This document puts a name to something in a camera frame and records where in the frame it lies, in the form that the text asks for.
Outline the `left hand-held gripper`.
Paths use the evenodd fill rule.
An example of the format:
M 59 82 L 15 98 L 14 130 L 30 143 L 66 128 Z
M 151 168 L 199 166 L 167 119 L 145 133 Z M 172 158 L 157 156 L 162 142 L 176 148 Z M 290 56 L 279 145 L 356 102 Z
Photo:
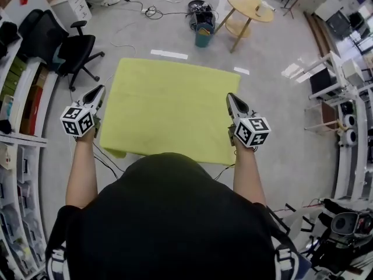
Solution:
M 92 128 L 94 136 L 101 126 L 101 119 L 97 116 L 105 97 L 105 86 L 97 85 L 90 91 L 82 94 L 77 102 L 66 107 L 60 116 L 60 121 L 67 135 L 81 138 Z

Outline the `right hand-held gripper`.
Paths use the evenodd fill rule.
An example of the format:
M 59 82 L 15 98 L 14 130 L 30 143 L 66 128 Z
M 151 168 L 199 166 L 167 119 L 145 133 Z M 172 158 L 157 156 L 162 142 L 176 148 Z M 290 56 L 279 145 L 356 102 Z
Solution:
M 271 132 L 265 117 L 253 117 L 254 112 L 236 94 L 228 93 L 226 96 L 228 114 L 233 124 L 228 128 L 231 144 L 237 138 L 246 148 L 255 148 L 262 145 Z

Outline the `green tablecloth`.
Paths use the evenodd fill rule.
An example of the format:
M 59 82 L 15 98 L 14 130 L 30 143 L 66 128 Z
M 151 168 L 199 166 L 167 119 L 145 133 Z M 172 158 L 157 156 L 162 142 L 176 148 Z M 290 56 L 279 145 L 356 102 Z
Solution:
M 100 145 L 116 158 L 173 152 L 230 165 L 226 96 L 237 92 L 239 82 L 238 74 L 218 69 L 123 58 L 108 95 Z

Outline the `person's right forearm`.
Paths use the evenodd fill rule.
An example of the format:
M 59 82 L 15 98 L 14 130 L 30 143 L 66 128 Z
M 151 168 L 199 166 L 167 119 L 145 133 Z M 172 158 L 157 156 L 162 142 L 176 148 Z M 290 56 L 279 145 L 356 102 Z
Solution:
M 233 191 L 252 203 L 267 206 L 255 152 L 236 143 Z

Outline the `person's left forearm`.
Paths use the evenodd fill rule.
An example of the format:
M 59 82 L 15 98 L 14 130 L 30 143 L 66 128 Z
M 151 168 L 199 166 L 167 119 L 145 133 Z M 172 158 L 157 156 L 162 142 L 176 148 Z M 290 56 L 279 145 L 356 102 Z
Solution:
M 84 208 L 98 196 L 93 139 L 90 129 L 76 141 L 72 168 L 66 189 L 65 204 Z

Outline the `black office chair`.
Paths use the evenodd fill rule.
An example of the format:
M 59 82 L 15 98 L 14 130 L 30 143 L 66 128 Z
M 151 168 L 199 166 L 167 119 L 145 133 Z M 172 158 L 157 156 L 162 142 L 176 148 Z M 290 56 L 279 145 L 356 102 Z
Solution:
M 50 10 L 34 9 L 21 22 L 18 33 L 22 37 L 19 52 L 27 58 L 39 58 L 46 67 L 60 77 L 72 75 L 69 90 L 75 91 L 74 83 L 78 73 L 85 71 L 94 81 L 94 76 L 85 65 L 97 57 L 104 57 L 100 51 L 92 54 L 96 41 L 94 35 L 83 34 L 82 28 L 87 22 L 77 21 L 71 27 L 78 31 L 71 36 L 57 22 Z

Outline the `red cardboard box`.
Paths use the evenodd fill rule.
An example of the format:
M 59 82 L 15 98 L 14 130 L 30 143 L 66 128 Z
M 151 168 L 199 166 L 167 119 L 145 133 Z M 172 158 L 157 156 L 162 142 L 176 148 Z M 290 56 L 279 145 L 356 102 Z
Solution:
M 43 89 L 37 85 L 32 85 L 26 99 L 20 124 L 20 133 L 34 135 L 38 108 L 40 105 Z

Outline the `teal bin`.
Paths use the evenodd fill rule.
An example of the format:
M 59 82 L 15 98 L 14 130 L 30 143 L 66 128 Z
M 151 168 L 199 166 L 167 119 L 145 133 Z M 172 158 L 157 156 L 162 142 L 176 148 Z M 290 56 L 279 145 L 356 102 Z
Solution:
M 198 24 L 195 30 L 195 45 L 205 48 L 209 45 L 214 35 L 214 28 L 208 23 Z

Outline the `row of green boxes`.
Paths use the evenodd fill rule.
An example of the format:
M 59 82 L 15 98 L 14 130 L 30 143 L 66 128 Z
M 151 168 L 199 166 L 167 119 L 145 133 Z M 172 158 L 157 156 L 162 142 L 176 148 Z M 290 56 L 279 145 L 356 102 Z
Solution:
M 26 69 L 26 67 L 27 67 L 26 63 L 22 59 L 20 59 L 18 56 L 15 56 L 9 68 L 9 71 L 6 75 L 4 85 L 0 93 L 1 102 L 4 100 L 4 97 L 6 95 L 8 96 L 14 95 L 17 85 L 19 83 L 19 79 L 23 71 Z

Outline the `white side table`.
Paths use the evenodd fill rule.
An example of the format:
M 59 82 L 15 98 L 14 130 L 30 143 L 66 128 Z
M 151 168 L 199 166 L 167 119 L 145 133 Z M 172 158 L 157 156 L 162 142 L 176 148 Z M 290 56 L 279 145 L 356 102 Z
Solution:
M 337 105 L 348 99 L 346 94 L 352 88 L 352 85 L 344 77 L 342 64 L 341 58 L 335 52 L 330 51 L 304 70 L 304 74 L 307 75 L 308 80 L 310 76 L 324 68 L 327 68 L 330 75 L 335 77 L 334 85 L 316 94 L 312 94 L 311 91 L 309 99 L 316 104 L 304 110 L 304 129 L 306 131 L 320 134 L 345 129 L 343 120 L 339 117 Z

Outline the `white desk with drawers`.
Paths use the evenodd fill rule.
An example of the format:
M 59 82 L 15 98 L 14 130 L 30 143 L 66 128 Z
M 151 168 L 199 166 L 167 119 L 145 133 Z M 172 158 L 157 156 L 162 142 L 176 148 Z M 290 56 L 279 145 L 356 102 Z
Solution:
M 77 33 L 71 28 L 72 23 L 92 18 L 86 0 L 52 0 L 50 6 L 65 30 L 72 34 Z

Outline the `round wooden table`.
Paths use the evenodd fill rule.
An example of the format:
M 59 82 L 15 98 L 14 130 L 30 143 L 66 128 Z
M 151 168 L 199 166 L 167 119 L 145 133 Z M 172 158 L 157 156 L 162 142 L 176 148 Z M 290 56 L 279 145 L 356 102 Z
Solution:
M 261 23 L 270 23 L 274 19 L 274 11 L 270 7 L 266 6 L 268 9 L 264 17 L 258 17 L 255 12 L 255 8 L 258 6 L 259 2 L 262 0 L 227 0 L 228 4 L 231 6 L 231 11 L 226 15 L 222 22 L 215 29 L 215 34 L 224 26 L 236 40 L 230 49 L 230 53 L 233 53 L 242 38 L 247 38 L 250 35 L 249 25 L 252 21 Z M 246 18 L 246 21 L 239 21 L 232 18 L 232 15 L 238 12 Z

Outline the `white shelving unit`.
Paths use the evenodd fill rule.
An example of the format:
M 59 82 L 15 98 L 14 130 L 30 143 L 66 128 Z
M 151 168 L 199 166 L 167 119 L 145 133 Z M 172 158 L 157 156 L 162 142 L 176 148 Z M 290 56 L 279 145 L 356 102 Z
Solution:
M 13 96 L 0 101 L 0 280 L 41 278 L 45 268 L 43 222 L 39 202 L 41 151 L 48 106 L 57 74 L 42 60 L 19 52 L 22 37 L 0 8 L 0 93 L 6 75 L 18 56 L 27 67 Z M 20 133 L 20 124 L 32 85 L 43 89 L 34 135 Z

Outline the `white box appliance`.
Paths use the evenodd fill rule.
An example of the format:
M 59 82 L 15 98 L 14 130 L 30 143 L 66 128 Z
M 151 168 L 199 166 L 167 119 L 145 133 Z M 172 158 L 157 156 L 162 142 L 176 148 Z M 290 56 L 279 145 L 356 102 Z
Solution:
M 355 87 L 359 87 L 364 83 L 363 73 L 361 68 L 353 59 L 348 59 L 342 64 L 344 77 Z

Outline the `long white shelf rack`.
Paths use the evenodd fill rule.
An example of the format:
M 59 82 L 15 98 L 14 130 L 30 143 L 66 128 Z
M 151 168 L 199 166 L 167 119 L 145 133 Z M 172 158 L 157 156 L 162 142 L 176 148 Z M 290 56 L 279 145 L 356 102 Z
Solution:
M 352 113 L 356 117 L 356 126 L 338 130 L 339 138 L 339 161 L 337 167 L 337 179 L 333 197 L 350 201 L 371 201 L 373 200 L 373 163 L 370 163 L 368 131 L 373 129 L 373 111 L 369 112 L 365 101 L 356 97 L 347 103 L 352 106 Z M 339 117 L 343 120 L 345 116 L 342 105 L 337 105 Z M 344 133 L 348 129 L 355 130 L 357 134 L 357 144 L 346 145 Z

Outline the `white plastic chair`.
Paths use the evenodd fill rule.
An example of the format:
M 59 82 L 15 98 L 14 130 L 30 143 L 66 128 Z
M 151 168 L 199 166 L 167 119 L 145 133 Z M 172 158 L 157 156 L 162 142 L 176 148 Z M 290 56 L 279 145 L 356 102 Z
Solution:
M 316 225 L 316 219 L 323 211 L 321 206 L 301 208 L 283 219 L 290 229 L 288 236 L 300 248 L 306 244 Z

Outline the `person's black shirt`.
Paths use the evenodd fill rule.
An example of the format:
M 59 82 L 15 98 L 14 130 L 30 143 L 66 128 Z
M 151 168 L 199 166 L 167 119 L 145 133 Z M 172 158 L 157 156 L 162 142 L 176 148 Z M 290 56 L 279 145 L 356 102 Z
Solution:
M 83 208 L 63 206 L 45 258 L 50 280 L 275 280 L 295 251 L 264 205 L 177 153 L 130 165 Z

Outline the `grey domed device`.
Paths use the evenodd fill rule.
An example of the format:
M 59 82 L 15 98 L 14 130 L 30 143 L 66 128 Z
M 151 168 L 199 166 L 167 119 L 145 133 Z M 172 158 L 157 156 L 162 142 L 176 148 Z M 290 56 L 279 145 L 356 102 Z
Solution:
M 356 229 L 358 214 L 355 212 L 345 212 L 337 214 L 331 222 L 331 230 L 342 236 L 353 235 Z

